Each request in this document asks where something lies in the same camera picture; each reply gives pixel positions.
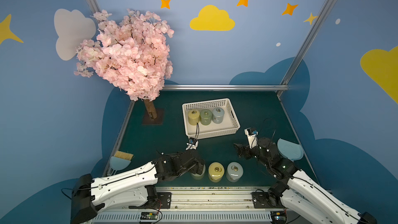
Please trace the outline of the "yellow canister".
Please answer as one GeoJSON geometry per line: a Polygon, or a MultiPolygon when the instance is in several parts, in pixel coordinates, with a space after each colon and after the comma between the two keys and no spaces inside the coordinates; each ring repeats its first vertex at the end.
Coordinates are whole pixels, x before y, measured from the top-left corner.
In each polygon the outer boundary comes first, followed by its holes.
{"type": "Polygon", "coordinates": [[[214,183],[218,183],[222,180],[225,173],[223,165],[219,162],[213,162],[208,168],[208,178],[214,183]]]}

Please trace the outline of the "light blue canister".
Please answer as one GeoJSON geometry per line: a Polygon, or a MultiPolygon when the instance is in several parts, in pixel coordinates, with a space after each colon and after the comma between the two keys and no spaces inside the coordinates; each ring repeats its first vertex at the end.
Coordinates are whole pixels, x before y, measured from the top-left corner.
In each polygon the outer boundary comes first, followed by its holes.
{"type": "Polygon", "coordinates": [[[213,109],[212,111],[212,121],[216,124],[220,124],[223,122],[224,119],[224,109],[217,107],[215,109],[213,109]]]}

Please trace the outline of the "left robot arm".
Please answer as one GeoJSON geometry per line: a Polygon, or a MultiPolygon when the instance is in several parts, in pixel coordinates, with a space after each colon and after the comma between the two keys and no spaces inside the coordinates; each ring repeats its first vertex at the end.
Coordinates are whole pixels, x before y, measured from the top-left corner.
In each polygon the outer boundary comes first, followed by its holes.
{"type": "Polygon", "coordinates": [[[113,176],[83,175],[72,189],[70,223],[82,224],[113,208],[157,208],[157,183],[172,181],[187,172],[201,174],[204,166],[199,153],[189,149],[113,176]]]}

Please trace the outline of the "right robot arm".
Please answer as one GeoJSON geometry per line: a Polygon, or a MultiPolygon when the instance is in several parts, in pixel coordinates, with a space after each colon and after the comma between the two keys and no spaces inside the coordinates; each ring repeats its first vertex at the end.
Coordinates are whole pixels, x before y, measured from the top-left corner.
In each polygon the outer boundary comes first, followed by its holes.
{"type": "Polygon", "coordinates": [[[377,223],[370,213],[358,212],[323,189],[293,161],[283,157],[270,139],[254,138],[249,145],[234,144],[234,148],[239,157],[255,158],[277,179],[267,191],[268,205],[289,208],[312,224],[377,223]]]}

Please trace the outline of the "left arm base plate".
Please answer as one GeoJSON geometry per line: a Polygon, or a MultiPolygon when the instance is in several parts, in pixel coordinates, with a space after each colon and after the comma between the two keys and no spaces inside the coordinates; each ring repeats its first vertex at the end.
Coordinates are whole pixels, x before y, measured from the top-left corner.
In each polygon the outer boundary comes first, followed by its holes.
{"type": "Polygon", "coordinates": [[[171,207],[171,192],[159,192],[156,195],[148,197],[148,201],[142,206],[128,206],[128,209],[170,209],[171,207]]]}

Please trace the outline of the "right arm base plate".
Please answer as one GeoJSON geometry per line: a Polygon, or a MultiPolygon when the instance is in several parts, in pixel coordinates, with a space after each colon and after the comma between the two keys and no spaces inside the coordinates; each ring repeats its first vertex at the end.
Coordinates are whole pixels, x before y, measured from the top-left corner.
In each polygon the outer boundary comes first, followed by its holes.
{"type": "Polygon", "coordinates": [[[254,208],[285,208],[280,198],[268,192],[255,191],[251,193],[254,208]]]}

